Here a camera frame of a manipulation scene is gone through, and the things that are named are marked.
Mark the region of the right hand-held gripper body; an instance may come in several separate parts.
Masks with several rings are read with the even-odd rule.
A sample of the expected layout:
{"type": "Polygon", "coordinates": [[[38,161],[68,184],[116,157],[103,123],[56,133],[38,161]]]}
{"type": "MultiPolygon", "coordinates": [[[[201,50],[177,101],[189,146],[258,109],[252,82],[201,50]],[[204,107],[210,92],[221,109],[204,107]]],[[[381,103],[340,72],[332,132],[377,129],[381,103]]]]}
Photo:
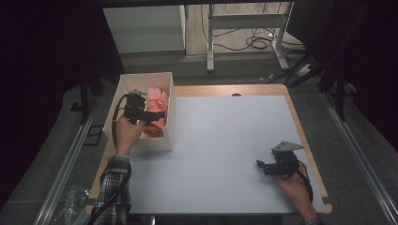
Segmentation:
{"type": "Polygon", "coordinates": [[[299,160],[295,150],[302,149],[303,146],[297,143],[281,141],[271,149],[275,163],[271,165],[272,175],[284,175],[290,178],[299,168],[299,160]]]}

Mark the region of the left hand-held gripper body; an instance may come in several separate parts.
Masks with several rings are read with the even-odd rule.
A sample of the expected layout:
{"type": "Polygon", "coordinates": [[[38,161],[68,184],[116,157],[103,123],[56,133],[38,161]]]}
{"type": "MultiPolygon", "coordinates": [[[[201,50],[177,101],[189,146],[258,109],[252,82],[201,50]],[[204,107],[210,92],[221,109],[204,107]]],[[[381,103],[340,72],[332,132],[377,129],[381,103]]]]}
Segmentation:
{"type": "Polygon", "coordinates": [[[145,112],[144,93],[137,89],[128,92],[127,103],[124,108],[125,117],[133,125],[137,125],[139,121],[143,121],[144,112],[145,112]]]}

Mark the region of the pink glove with grey palm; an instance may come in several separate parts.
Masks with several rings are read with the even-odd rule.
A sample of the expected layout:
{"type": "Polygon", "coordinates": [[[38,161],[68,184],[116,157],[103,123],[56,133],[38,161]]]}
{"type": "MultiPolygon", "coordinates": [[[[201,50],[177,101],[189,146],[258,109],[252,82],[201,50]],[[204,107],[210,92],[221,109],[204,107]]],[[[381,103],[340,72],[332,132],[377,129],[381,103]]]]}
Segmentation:
{"type": "Polygon", "coordinates": [[[159,121],[153,121],[144,129],[144,134],[150,138],[163,137],[163,129],[166,127],[166,120],[161,118],[159,121]]]}

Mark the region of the pink glove with red logo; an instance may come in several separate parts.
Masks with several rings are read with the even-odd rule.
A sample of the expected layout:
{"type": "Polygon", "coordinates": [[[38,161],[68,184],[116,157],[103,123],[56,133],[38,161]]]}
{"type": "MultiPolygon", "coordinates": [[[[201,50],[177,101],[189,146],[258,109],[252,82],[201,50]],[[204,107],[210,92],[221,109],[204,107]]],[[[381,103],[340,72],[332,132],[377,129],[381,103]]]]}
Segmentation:
{"type": "Polygon", "coordinates": [[[169,95],[159,87],[149,87],[147,93],[148,101],[146,108],[150,112],[166,112],[168,110],[169,95]]]}

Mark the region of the white box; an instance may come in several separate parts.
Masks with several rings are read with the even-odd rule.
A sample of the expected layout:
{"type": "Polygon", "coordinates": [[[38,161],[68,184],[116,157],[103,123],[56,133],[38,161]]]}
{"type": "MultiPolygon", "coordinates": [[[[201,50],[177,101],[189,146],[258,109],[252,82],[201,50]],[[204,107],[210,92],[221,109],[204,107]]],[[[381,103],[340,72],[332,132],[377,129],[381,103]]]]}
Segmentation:
{"type": "Polygon", "coordinates": [[[134,89],[148,93],[149,87],[159,87],[169,95],[168,110],[165,115],[166,127],[162,130],[163,137],[161,138],[150,138],[143,133],[132,151],[172,151],[175,143],[176,95],[171,72],[121,75],[102,131],[108,140],[112,141],[114,139],[112,132],[113,118],[119,100],[123,95],[134,89]]]}

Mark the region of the person's left hand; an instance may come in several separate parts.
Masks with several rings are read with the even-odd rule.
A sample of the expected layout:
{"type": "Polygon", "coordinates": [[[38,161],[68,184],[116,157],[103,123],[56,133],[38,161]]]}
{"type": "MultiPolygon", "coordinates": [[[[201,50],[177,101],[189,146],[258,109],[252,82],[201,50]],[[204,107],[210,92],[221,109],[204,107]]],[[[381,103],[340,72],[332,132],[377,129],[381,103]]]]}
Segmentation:
{"type": "Polygon", "coordinates": [[[121,156],[129,156],[131,148],[140,139],[145,129],[145,122],[141,121],[133,125],[124,115],[116,123],[116,147],[115,153],[121,156]]]}

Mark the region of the person's right hand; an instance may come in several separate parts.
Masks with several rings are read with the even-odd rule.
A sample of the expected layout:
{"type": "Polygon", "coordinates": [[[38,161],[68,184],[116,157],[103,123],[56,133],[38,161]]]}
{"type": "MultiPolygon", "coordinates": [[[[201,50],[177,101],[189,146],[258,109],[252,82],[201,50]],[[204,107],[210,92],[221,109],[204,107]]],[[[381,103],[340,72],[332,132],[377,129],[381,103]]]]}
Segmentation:
{"type": "Polygon", "coordinates": [[[297,173],[294,173],[289,179],[284,179],[282,176],[274,176],[274,179],[285,196],[294,205],[302,221],[318,218],[310,201],[305,182],[297,173]]]}

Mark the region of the pale grey table mat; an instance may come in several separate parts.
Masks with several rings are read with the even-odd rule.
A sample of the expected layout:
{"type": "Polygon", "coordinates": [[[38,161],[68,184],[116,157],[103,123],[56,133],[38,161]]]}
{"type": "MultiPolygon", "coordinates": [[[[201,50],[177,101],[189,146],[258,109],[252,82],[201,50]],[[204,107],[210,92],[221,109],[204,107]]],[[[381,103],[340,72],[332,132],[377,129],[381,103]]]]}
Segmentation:
{"type": "Polygon", "coordinates": [[[283,96],[179,97],[170,152],[136,147],[131,212],[144,215],[290,214],[277,182],[258,167],[282,141],[299,143],[283,96]]]}

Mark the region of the black stand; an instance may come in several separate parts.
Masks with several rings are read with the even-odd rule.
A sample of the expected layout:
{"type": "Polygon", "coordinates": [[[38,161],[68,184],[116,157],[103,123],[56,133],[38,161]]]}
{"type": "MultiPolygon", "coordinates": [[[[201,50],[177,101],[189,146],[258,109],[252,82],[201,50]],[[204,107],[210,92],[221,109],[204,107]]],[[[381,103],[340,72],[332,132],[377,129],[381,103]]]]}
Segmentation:
{"type": "Polygon", "coordinates": [[[86,74],[80,76],[80,102],[74,102],[70,111],[82,113],[82,125],[87,121],[90,113],[88,91],[91,91],[94,96],[100,96],[103,93],[104,88],[98,76],[88,76],[86,74]]]}
{"type": "Polygon", "coordinates": [[[318,89],[321,92],[329,92],[332,86],[335,86],[335,93],[333,94],[335,99],[335,112],[337,112],[337,115],[343,122],[346,121],[344,116],[344,98],[354,96],[354,93],[346,93],[345,85],[345,76],[340,72],[326,72],[318,84],[318,89]]]}

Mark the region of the white cabinet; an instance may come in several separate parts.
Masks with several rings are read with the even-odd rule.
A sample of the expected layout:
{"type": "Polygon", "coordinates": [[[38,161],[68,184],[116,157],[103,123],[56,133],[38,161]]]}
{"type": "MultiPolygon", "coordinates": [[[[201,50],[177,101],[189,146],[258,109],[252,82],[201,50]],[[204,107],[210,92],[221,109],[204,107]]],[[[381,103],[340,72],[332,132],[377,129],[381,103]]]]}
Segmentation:
{"type": "Polygon", "coordinates": [[[183,6],[114,7],[103,12],[119,53],[185,49],[183,6]]]}

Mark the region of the white power strip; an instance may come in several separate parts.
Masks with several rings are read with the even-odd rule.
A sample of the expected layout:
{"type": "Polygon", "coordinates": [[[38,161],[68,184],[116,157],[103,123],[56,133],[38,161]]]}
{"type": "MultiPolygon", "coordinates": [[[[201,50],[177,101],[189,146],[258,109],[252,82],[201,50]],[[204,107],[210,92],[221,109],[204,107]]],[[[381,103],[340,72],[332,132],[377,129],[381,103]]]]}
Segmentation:
{"type": "Polygon", "coordinates": [[[302,68],[300,68],[297,72],[297,75],[299,77],[304,76],[305,74],[307,74],[308,72],[310,72],[312,70],[312,66],[310,64],[306,64],[304,65],[302,68]]]}

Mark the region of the clear plastic bag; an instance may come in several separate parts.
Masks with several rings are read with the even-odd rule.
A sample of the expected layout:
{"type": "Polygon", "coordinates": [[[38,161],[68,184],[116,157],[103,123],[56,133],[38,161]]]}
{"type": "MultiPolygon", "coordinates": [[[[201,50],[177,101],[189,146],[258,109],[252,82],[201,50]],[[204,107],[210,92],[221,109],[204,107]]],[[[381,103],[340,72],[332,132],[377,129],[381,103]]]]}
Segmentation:
{"type": "Polygon", "coordinates": [[[85,204],[89,195],[89,189],[68,187],[65,204],[55,214],[51,225],[88,225],[91,216],[85,211],[85,204]]]}

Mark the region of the black floor bracket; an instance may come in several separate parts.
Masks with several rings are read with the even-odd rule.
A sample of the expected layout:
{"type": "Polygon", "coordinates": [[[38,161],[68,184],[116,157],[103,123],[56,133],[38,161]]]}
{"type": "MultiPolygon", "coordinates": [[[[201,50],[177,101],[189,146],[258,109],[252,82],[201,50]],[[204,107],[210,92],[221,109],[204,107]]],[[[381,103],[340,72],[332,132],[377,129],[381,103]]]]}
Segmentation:
{"type": "Polygon", "coordinates": [[[102,136],[102,125],[93,125],[84,138],[83,146],[98,146],[102,136]]]}

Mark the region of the aluminium rail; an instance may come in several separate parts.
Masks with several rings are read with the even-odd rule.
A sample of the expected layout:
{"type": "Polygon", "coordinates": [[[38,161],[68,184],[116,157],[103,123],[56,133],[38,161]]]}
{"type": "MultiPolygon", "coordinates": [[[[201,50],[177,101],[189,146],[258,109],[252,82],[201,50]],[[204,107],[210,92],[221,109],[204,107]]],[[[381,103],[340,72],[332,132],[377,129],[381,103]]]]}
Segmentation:
{"type": "Polygon", "coordinates": [[[88,130],[91,127],[92,121],[96,115],[97,108],[99,105],[100,97],[93,97],[89,105],[89,114],[86,117],[86,120],[80,125],[79,130],[72,142],[71,147],[68,150],[64,161],[61,164],[60,169],[49,189],[45,200],[43,201],[42,206],[38,211],[38,215],[33,223],[33,225],[49,225],[52,216],[54,214],[54,210],[58,204],[58,201],[61,198],[61,195],[64,191],[66,183],[69,180],[69,176],[74,167],[74,164],[77,160],[77,157],[80,154],[81,148],[83,146],[85,137],[88,133],[88,130]]]}
{"type": "Polygon", "coordinates": [[[391,195],[388,190],[378,178],[375,170],[371,166],[370,162],[362,152],[360,144],[353,135],[348,124],[341,118],[337,113],[336,105],[330,94],[321,93],[320,96],[325,100],[325,103],[329,109],[329,113],[333,118],[337,128],[341,132],[344,141],[346,142],[351,155],[355,159],[360,171],[365,178],[369,188],[374,193],[376,201],[378,202],[381,210],[387,218],[390,225],[398,225],[398,207],[393,202],[391,195]]]}

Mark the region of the grey metal desk frame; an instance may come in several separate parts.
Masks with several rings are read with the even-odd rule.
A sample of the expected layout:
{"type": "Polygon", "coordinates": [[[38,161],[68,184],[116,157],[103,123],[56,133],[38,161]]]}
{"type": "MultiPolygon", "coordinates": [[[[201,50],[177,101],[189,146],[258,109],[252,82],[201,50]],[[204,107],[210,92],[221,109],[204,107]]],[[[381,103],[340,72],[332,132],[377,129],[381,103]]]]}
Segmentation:
{"type": "Polygon", "coordinates": [[[220,29],[251,29],[251,28],[275,28],[279,30],[277,38],[271,42],[271,47],[277,57],[282,70],[288,70],[289,66],[283,56],[282,42],[293,3],[288,2],[284,13],[273,14],[236,14],[214,15],[213,5],[209,5],[207,23],[207,71],[214,70],[213,31],[220,29]]]}

